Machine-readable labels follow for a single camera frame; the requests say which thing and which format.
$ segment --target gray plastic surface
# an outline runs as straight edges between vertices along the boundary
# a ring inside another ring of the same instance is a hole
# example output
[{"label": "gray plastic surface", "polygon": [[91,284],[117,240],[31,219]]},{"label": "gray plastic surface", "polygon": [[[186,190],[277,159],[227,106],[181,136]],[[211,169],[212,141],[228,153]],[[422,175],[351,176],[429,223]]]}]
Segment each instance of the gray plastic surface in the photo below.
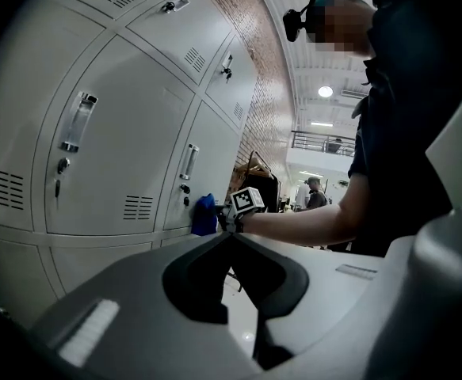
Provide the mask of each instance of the gray plastic surface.
[{"label": "gray plastic surface", "polygon": [[[107,298],[120,303],[121,310],[85,366],[106,378],[398,378],[409,374],[427,342],[436,331],[443,330],[440,325],[462,303],[462,211],[429,222],[416,237],[393,241],[386,257],[375,262],[375,258],[366,256],[316,252],[251,238],[297,259],[305,267],[312,264],[308,272],[310,284],[317,279],[329,282],[333,275],[321,273],[322,264],[307,261],[312,257],[325,258],[327,265],[333,264],[333,258],[341,263],[345,256],[349,258],[346,263],[351,265],[364,265],[369,260],[369,267],[373,263],[379,265],[378,273],[371,281],[349,275],[351,280],[369,285],[364,292],[356,289],[362,296],[353,306],[344,306],[346,313],[339,311],[343,316],[332,328],[327,321],[324,334],[314,329],[320,320],[309,314],[305,299],[291,315],[303,313],[298,321],[306,333],[298,337],[289,334],[288,327],[296,328],[296,323],[287,325],[288,317],[283,322],[277,319],[276,328],[271,325],[275,320],[268,323],[275,344],[290,344],[291,349],[299,351],[266,372],[231,341],[226,325],[186,319],[163,292],[162,272],[168,263],[211,237],[130,256],[114,264],[52,307],[34,332],[54,348],[67,323],[91,302]],[[332,290],[335,298],[339,291],[344,291],[343,287]],[[313,298],[320,302],[318,297],[310,291],[305,294],[307,301]],[[324,297],[331,305],[330,297]],[[307,345],[303,351],[302,343]]]},{"label": "gray plastic surface", "polygon": [[120,260],[81,285],[37,323],[48,346],[98,299],[116,301],[120,312],[89,357],[85,370],[103,378],[246,378],[261,372],[235,343],[226,325],[190,321],[162,286],[165,267],[209,239],[196,238]]},{"label": "gray plastic surface", "polygon": [[327,252],[240,234],[289,257],[310,274],[307,293],[287,316],[267,321],[273,342],[297,355],[320,340],[354,307],[370,280],[337,272],[342,264],[380,270],[384,259],[374,256]]}]

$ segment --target person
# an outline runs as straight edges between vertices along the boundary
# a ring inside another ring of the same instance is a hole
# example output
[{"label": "person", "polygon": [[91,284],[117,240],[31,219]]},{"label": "person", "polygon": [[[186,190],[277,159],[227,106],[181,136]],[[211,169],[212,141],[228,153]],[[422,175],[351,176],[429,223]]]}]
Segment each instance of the person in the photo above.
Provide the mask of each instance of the person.
[{"label": "person", "polygon": [[[349,187],[339,203],[301,213],[253,214],[243,232],[297,245],[352,241],[352,252],[385,256],[451,203],[426,149],[462,101],[462,0],[316,0],[307,34],[323,49],[365,59],[371,89],[359,116]],[[415,175],[422,204],[400,188]]]},{"label": "person", "polygon": [[308,187],[310,188],[310,200],[307,204],[308,210],[314,210],[327,204],[326,195],[322,191],[320,179],[315,176],[308,178]]},{"label": "person", "polygon": [[306,210],[310,200],[310,188],[307,180],[298,188],[296,194],[296,211]]},{"label": "person", "polygon": [[336,154],[341,146],[342,140],[340,138],[336,138],[334,142],[327,143],[327,152],[329,154]]}]

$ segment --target ceiling light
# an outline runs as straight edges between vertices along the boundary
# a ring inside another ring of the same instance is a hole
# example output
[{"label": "ceiling light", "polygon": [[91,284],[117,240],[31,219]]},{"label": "ceiling light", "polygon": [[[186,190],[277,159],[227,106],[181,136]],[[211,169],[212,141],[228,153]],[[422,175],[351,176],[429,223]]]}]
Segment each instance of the ceiling light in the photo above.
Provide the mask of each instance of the ceiling light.
[{"label": "ceiling light", "polygon": [[320,97],[331,97],[332,95],[333,89],[331,89],[328,85],[324,85],[319,89]]},{"label": "ceiling light", "polygon": [[302,174],[309,174],[310,176],[320,177],[321,179],[323,178],[323,175],[322,175],[322,174],[310,173],[310,172],[307,172],[307,171],[303,171],[303,172],[300,172],[300,173],[302,173]]},{"label": "ceiling light", "polygon": [[332,123],[318,123],[318,122],[312,122],[311,125],[318,125],[319,127],[333,127]]}]

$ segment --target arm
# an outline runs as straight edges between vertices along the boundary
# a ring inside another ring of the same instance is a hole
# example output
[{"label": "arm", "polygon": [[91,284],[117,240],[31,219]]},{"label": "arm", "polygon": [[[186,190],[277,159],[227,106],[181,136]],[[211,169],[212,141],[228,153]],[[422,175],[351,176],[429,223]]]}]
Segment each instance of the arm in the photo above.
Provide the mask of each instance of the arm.
[{"label": "arm", "polygon": [[369,202],[368,178],[354,173],[339,204],[287,214],[252,214],[241,220],[246,233],[296,245],[332,245],[351,241],[363,223]]}]

